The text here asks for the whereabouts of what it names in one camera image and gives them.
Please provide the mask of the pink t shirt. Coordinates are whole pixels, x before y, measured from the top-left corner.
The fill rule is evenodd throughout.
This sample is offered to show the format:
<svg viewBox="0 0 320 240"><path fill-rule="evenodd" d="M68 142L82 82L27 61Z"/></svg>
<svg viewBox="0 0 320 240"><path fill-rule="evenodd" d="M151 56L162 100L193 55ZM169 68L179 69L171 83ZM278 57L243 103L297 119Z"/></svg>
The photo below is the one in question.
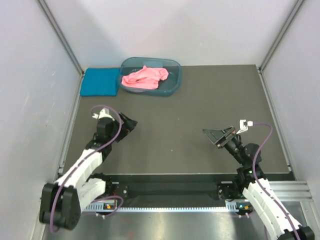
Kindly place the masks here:
<svg viewBox="0 0 320 240"><path fill-rule="evenodd" d="M160 81L165 81L169 72L165 68L147 67L124 75L121 84L128 88L155 90L159 87Z"/></svg>

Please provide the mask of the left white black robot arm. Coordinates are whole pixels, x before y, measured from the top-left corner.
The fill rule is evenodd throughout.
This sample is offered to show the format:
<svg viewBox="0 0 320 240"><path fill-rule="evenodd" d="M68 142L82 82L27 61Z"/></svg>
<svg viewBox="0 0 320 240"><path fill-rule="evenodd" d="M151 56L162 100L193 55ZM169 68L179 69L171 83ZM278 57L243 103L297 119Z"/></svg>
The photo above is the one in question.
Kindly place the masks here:
<svg viewBox="0 0 320 240"><path fill-rule="evenodd" d="M49 225L53 232L73 230L90 204L100 196L106 199L113 194L113 185L92 173L111 153L113 142L120 142L138 124L121 112L112 116L108 108L92 114L92 118L97 121L96 131L79 159L64 175L42 188L39 222Z"/></svg>

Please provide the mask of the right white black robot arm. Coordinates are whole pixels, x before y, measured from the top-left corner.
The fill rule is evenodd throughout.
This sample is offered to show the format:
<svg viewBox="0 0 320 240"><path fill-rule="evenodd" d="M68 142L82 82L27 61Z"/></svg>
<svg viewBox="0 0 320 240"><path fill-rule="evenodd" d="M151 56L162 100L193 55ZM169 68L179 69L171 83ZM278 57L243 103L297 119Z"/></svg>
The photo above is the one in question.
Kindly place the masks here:
<svg viewBox="0 0 320 240"><path fill-rule="evenodd" d="M271 240L314 240L309 226L302 226L274 194L269 180L261 170L262 144L242 143L241 132L233 126L225 129L203 129L210 142L226 149L240 164L231 186L220 191L225 200L245 198L264 224Z"/></svg>

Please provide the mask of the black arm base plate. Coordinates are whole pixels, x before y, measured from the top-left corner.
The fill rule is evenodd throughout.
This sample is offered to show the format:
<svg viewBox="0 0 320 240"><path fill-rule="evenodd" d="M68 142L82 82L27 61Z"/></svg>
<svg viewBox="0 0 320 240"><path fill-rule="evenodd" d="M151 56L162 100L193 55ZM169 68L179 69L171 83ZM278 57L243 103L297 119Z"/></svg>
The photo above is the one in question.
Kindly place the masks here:
<svg viewBox="0 0 320 240"><path fill-rule="evenodd" d="M111 181L127 188L130 197L205 194L234 200L234 174L111 174Z"/></svg>

